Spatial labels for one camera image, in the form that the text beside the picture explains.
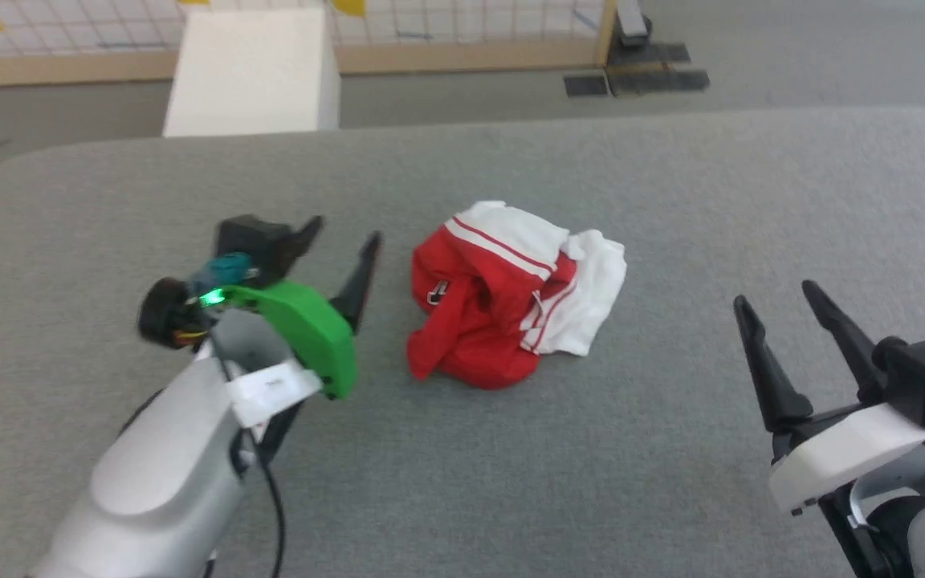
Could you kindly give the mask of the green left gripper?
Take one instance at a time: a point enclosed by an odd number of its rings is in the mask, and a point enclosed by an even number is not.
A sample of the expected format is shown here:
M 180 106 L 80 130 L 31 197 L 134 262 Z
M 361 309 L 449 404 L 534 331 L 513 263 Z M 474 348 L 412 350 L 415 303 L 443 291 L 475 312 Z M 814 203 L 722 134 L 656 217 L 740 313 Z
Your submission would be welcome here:
M 285 279 L 297 260 L 312 248 L 324 227 L 316 215 L 303 226 L 279 224 L 271 243 L 269 273 Z M 357 265 L 345 285 L 329 301 L 316 289 L 280 281 L 262 289 L 227 285 L 210 290 L 210 311 L 256 312 L 275 329 L 305 369 L 323 381 L 324 395 L 345 399 L 357 382 L 355 334 L 359 332 L 376 264 L 383 245 L 382 233 L 373 231 L 357 256 Z

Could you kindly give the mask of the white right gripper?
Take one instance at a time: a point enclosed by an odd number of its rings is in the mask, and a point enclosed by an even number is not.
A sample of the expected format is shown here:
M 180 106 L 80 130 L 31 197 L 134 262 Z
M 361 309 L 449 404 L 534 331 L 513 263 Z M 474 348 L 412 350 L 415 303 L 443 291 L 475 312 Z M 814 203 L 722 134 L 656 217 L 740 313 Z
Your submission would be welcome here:
M 818 282 L 801 282 L 820 326 L 833 337 L 858 384 L 858 401 L 884 402 L 886 374 L 871 360 L 876 344 L 829 297 Z M 790 383 L 766 340 L 766 327 L 742 294 L 733 310 L 743 351 L 755 385 L 764 428 L 777 434 L 807 421 L 810 400 Z M 925 496 L 925 429 L 887 404 L 855 411 L 807 440 L 772 468 L 768 489 L 782 512 L 848 486 L 851 515 L 862 515 L 862 501 L 911 489 Z

